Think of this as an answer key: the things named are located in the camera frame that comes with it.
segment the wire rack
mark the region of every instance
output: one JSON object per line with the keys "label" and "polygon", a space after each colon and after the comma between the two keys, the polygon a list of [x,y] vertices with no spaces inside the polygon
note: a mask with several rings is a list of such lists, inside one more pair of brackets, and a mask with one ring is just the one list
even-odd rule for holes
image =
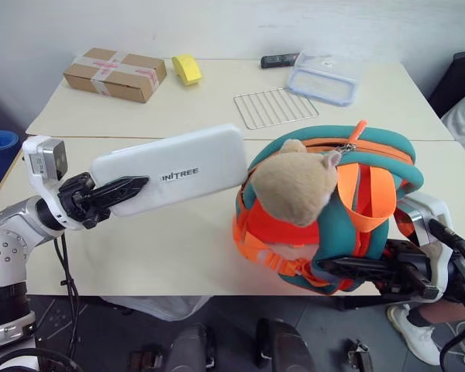
{"label": "wire rack", "polygon": [[284,88],[237,95],[234,103],[248,129],[276,126],[319,116],[313,101]]}

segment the cardboard box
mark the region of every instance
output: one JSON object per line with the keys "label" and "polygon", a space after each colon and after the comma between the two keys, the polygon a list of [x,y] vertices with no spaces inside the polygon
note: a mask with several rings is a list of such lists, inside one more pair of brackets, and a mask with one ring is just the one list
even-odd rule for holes
{"label": "cardboard box", "polygon": [[93,48],[64,71],[82,91],[146,102],[167,76],[164,60]]}

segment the tape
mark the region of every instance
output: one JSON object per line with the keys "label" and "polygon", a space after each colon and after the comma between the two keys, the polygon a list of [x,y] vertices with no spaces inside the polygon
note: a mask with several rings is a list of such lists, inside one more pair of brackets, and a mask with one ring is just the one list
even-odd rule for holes
{"label": "tape", "polygon": [[121,61],[124,60],[124,58],[127,56],[128,53],[115,52],[110,60],[99,60],[97,58],[91,57],[78,57],[74,63],[98,68],[96,74],[91,77],[91,83],[95,87],[96,91],[101,95],[110,95],[110,92],[105,85],[105,80],[113,71],[144,76],[150,81],[152,90],[156,91],[160,83],[158,81],[157,72],[155,69],[121,63]]}

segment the plastic container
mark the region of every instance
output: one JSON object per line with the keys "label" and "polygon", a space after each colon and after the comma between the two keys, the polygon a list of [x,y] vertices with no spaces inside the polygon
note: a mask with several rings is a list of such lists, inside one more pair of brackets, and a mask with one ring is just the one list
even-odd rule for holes
{"label": "plastic container", "polygon": [[355,100],[362,70],[357,60],[303,51],[289,74],[287,86],[293,93],[347,106]]}

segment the hamster ear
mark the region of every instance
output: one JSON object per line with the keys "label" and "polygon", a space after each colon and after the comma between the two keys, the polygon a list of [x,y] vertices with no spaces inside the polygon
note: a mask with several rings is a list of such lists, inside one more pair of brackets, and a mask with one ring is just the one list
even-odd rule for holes
{"label": "hamster ear", "polygon": [[329,151],[322,159],[322,164],[326,169],[334,168],[341,161],[341,153],[339,151]]}
{"label": "hamster ear", "polygon": [[299,139],[286,139],[279,153],[306,153],[307,148]]}

